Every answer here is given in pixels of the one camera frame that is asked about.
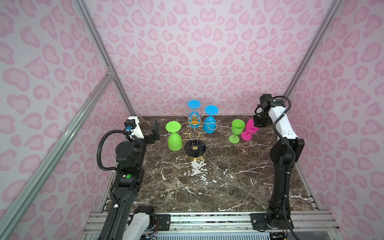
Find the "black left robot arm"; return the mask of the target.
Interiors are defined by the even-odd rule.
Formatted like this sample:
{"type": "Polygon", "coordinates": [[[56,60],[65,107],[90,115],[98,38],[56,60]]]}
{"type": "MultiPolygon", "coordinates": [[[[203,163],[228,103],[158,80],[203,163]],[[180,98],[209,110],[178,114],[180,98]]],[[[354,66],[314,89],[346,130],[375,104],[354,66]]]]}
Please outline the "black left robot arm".
{"type": "Polygon", "coordinates": [[[109,189],[112,206],[107,215],[100,240],[140,240],[147,231],[157,228],[154,207],[139,207],[129,216],[138,196],[145,170],[143,162],[147,146],[160,140],[158,122],[151,127],[150,135],[143,135],[136,117],[125,121],[125,129],[111,130],[103,135],[97,150],[97,165],[102,171],[116,172],[115,180],[109,189]],[[122,134],[127,139],[116,146],[116,167],[105,167],[102,163],[102,148],[112,134],[122,134]]]}

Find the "green wine glass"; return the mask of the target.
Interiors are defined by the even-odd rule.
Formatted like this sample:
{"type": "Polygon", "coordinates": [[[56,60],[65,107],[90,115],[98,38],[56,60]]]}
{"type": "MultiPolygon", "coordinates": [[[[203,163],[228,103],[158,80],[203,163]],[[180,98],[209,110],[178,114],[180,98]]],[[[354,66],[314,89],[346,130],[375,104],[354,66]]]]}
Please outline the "green wine glass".
{"type": "Polygon", "coordinates": [[[181,124],[177,121],[171,121],[166,125],[166,130],[170,133],[168,138],[168,147],[171,151],[179,151],[183,147],[183,140],[178,134],[181,127],[181,124]]]}
{"type": "Polygon", "coordinates": [[[232,144],[237,144],[240,141],[239,135],[244,131],[246,123],[243,120],[235,119],[232,121],[231,131],[232,135],[229,137],[229,141],[232,144]]]}

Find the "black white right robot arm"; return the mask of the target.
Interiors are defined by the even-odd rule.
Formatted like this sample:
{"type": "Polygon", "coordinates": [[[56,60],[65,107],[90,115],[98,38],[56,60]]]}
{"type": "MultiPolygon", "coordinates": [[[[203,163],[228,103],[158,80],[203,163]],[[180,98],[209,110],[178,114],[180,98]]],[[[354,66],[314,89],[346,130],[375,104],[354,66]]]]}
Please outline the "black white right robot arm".
{"type": "Polygon", "coordinates": [[[291,101],[285,96],[263,94],[255,109],[254,126],[273,127],[278,141],[270,150],[270,159],[274,165],[274,188],[269,201],[265,220],[259,223],[268,229],[292,228],[290,222],[290,183],[296,162],[304,149],[305,141],[300,139],[288,118],[291,101]]]}

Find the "magenta wine glass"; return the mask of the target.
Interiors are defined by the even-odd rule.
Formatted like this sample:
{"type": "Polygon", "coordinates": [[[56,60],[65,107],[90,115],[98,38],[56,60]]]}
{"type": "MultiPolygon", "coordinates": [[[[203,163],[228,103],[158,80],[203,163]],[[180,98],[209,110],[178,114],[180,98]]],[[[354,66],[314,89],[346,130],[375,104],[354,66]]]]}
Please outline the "magenta wine glass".
{"type": "Polygon", "coordinates": [[[241,133],[241,137],[244,141],[250,141],[253,137],[253,134],[259,131],[258,127],[255,127],[254,120],[250,119],[246,123],[244,131],[241,133]]]}

